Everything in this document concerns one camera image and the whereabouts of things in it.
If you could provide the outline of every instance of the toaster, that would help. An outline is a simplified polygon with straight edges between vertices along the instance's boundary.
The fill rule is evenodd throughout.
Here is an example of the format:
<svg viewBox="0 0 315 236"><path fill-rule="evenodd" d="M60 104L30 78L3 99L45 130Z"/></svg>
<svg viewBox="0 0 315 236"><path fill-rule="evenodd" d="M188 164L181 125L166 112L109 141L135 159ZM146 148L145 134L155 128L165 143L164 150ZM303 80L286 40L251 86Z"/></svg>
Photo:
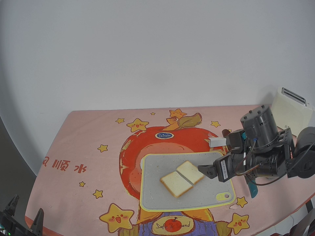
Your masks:
<svg viewBox="0 0 315 236"><path fill-rule="evenodd" d="M279 128L291 128L298 136L302 129L315 126L315 108L304 97L279 87L271 111Z"/></svg>

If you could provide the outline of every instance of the gray cutting board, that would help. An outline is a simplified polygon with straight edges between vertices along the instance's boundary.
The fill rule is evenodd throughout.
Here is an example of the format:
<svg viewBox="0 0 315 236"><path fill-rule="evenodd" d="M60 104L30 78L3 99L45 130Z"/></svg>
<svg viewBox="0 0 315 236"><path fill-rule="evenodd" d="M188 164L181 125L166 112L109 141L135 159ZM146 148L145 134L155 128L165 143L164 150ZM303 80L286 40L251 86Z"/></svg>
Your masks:
<svg viewBox="0 0 315 236"><path fill-rule="evenodd" d="M221 157L219 152L188 154L150 154L143 158L140 206L146 211L198 210L227 205L235 200L231 181L221 183L218 178L204 177L192 189L175 198L160 182L160 178L176 171L176 168L190 161L198 165L212 164Z"/></svg>

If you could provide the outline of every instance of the table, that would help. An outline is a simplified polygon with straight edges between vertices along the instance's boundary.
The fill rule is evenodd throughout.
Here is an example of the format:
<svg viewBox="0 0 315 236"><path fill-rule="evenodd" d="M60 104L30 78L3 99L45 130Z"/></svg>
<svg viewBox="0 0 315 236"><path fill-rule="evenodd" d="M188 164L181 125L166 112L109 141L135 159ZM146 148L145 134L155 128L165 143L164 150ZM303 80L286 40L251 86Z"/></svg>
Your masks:
<svg viewBox="0 0 315 236"><path fill-rule="evenodd" d="M26 210L30 226L43 208L44 235L254 235L285 219L314 195L315 177L283 177L250 198L243 177L232 179L233 204L186 212L139 207L141 159L150 153L209 151L208 134L242 128L256 106L73 111L36 178ZM171 139L156 134L169 132ZM227 148L220 147L223 153ZM267 179L259 178L258 183ZM167 227L181 224L182 228Z"/></svg>

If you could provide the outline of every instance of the cartoon apple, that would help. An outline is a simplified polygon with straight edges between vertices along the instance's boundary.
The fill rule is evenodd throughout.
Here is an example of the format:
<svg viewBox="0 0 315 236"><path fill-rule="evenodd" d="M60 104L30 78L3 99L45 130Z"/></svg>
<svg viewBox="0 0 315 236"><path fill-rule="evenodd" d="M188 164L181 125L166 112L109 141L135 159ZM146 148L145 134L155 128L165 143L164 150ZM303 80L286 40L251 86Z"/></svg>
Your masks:
<svg viewBox="0 0 315 236"><path fill-rule="evenodd" d="M139 130L128 137L119 156L119 169L126 190L140 199L141 159L147 154L198 153L209 151L206 141L209 134L217 137L203 128L181 128L165 130L165 127L149 127ZM224 147L216 147L226 152Z"/></svg>
<svg viewBox="0 0 315 236"><path fill-rule="evenodd" d="M177 232L181 229L181 222L177 220L176 217L174 219L168 219L165 221L164 228L171 233Z"/></svg>

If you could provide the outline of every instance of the bread slice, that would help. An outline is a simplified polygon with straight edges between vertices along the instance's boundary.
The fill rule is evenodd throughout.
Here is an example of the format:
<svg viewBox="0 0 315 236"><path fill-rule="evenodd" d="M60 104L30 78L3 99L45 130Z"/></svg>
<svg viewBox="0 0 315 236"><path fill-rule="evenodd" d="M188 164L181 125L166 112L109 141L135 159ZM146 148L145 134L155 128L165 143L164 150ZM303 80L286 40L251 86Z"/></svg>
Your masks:
<svg viewBox="0 0 315 236"><path fill-rule="evenodd" d="M175 198L183 195L193 187L176 171L162 177L160 181Z"/></svg>
<svg viewBox="0 0 315 236"><path fill-rule="evenodd" d="M186 177L191 183L196 184L204 175L190 161L186 161L176 169L180 174Z"/></svg>

